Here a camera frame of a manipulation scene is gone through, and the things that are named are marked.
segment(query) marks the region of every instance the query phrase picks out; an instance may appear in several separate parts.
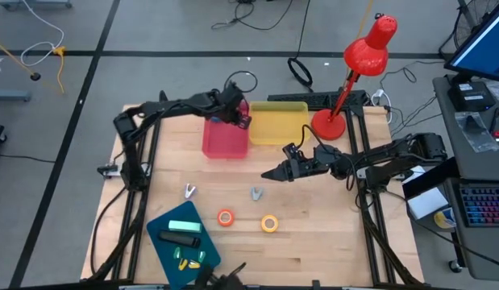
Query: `gray floor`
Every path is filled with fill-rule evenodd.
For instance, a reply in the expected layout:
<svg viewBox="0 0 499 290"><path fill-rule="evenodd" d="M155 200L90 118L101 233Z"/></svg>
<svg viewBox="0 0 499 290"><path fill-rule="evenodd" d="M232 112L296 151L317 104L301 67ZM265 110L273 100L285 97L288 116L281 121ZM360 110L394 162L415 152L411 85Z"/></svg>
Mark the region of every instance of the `gray floor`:
<svg viewBox="0 0 499 290"><path fill-rule="evenodd" d="M36 11L65 30L67 49L94 50L111 3L112 0L79 0L74 2L72 10L39 8ZM247 21L267 26L287 3L259 0L254 15ZM365 0L312 1L303 50L341 52L355 37L366 5ZM294 51L305 6L305 0L294 1L283 22L271 31L253 31L241 25L212 31L213 23L233 17L235 4L224 0L122 0L106 50ZM372 13L384 12L398 18L399 29L389 45L390 52L434 53L451 31L455 8L455 1L376 0ZM57 37L56 31L39 23L27 11L6 12L0 7L0 41L7 47L24 49L46 39L55 42ZM56 158L90 61L88 56L66 58L63 81L67 93L64 96L31 82L10 59L0 62L0 89L30 89L34 93L29 103L0 102L0 124L6 126L9 135L2 153ZM316 91L336 90L342 83L346 71L342 59L304 58L302 61L314 75ZM391 59L388 70L399 69L412 61ZM43 80L56 85L58 65L58 58L49 57L35 69L42 73ZM415 84L409 83L402 73L384 80L393 106L405 114L433 97L432 78L446 73L441 64L413 64L410 68L418 79ZM249 100L264 100L274 93L304 91L290 74L285 58L100 59L23 286L79 279L103 183L95 168L110 156L114 139L111 121L123 105L156 100L160 89L170 98L181 98L220 88L226 77L239 69L251 70L259 78L258 88L247 95ZM363 77L356 88L373 93L379 88L379 80L380 77ZM241 86L252 85L248 77L237 81ZM437 113L439 106L434 102L417 119ZM396 117L393 121L391 129L398 124ZM441 118L405 128L397 136L419 131L441 134L447 142ZM51 170L51 164L0 158L0 288L10 283ZM497 282L474 280L467 272L451 273L446 262L454 258L452 246L416 226L414 233L428 283L462 289L499 289Z"/></svg>

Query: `wooden tabletop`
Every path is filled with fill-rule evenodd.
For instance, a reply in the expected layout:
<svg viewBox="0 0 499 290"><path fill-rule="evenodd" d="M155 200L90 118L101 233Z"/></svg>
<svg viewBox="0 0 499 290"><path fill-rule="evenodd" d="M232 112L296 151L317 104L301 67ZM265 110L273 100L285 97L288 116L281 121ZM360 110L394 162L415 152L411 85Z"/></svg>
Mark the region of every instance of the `wooden tabletop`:
<svg viewBox="0 0 499 290"><path fill-rule="evenodd" d="M366 107L364 112L371 147L389 143L383 108ZM354 124L362 150L356 118ZM191 200L222 258L215 268L217 274L228 274L246 262L239 273L244 284L309 286L312 280L320 280L322 286L372 286L364 227L354 203L356 188L348 192L345 181L330 174L290 183L262 179L262 172L285 159L282 146L250 145L247 158L241 160L207 159L202 154L203 127L204 119L194 116L163 120L145 222L184 202L185 185L190 183L198 188ZM342 152L351 152L347 132L326 143ZM316 145L313 137L306 142L302 150L307 157L312 156L311 148ZM116 139L112 156L120 151ZM259 201L251 198L253 186L264 189ZM98 214L122 187L119 178L105 181ZM388 190L403 195L396 181L391 181ZM108 209L98 228L95 267L118 241L126 196L124 193ZM413 276L423 280L405 202L386 194L381 195L381 201L390 246ZM235 213L232 226L217 223L217 213L224 208ZM260 228L260 220L267 214L279 220L275 233L265 233ZM380 277L386 281L382 254L377 245L375 248ZM131 245L125 250L127 258L121 276L127 274L130 252ZM90 275L88 249L81 277ZM135 282L168 283L145 226Z"/></svg>

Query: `black floor stripe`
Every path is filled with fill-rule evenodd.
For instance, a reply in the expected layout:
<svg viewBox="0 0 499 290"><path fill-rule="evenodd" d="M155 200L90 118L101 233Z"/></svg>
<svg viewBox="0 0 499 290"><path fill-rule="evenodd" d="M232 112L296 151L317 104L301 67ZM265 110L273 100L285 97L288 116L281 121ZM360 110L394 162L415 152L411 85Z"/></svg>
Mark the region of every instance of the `black floor stripe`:
<svg viewBox="0 0 499 290"><path fill-rule="evenodd" d="M20 50L10 51L13 55L22 54ZM32 51L29 56L44 56L47 51ZM66 51L66 56L94 56L95 51ZM101 56L117 57L294 57L296 52L147 52L147 51L103 51ZM300 57L310 58L342 58L343 52L300 52ZM440 59L437 53L417 52L390 52L389 59L393 60L436 60Z"/></svg>
<svg viewBox="0 0 499 290"><path fill-rule="evenodd" d="M40 235L41 227L43 225L45 216L47 215L48 207L54 195L56 189L57 181L61 174L61 169L63 168L64 160L68 154L70 144L72 142L73 134L75 133L77 122L81 116L82 108L84 107L86 97L88 96L89 87L94 79L95 72L97 70L98 61L101 57L101 53L106 44L107 36L110 33L111 25L113 24L114 16L119 8L120 0L114 0L110 8L110 13L107 16L106 23L102 29L100 39L97 44L97 49L95 50L91 64L89 65L88 72L84 83L81 87L81 92L79 93L79 98L77 99L76 105L73 108L72 117L70 118L69 125L64 133L63 142L61 144L60 150L57 153L56 163L52 168L50 177L48 178L47 186L41 198L40 207L36 212L34 221L32 222L31 230L27 236L27 241L23 246L22 254L20 255L19 261L16 264L15 272L11 278L9 288L19 288L22 284L23 277L27 270L29 261L31 260L32 252L35 248L36 241Z"/></svg>

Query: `lamp base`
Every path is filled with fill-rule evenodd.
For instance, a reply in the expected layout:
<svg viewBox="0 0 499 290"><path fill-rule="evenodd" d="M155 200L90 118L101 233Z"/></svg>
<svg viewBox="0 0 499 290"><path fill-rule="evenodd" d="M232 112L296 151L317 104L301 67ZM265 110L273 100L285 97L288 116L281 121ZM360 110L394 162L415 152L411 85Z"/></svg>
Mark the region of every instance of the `lamp base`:
<svg viewBox="0 0 499 290"><path fill-rule="evenodd" d="M346 120L340 114L334 116L331 122L331 110L324 109L315 113L312 117L312 129L315 133L325 140L335 140L344 134L346 130Z"/></svg>

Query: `red plastic bin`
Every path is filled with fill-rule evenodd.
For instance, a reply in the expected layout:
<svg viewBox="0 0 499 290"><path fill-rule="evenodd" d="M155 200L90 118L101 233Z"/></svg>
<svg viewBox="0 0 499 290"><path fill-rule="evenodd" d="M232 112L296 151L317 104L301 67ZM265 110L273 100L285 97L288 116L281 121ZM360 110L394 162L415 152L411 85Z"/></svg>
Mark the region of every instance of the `red plastic bin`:
<svg viewBox="0 0 499 290"><path fill-rule="evenodd" d="M249 130L225 122L204 121L202 153L208 158L242 159L247 155L248 141Z"/></svg>

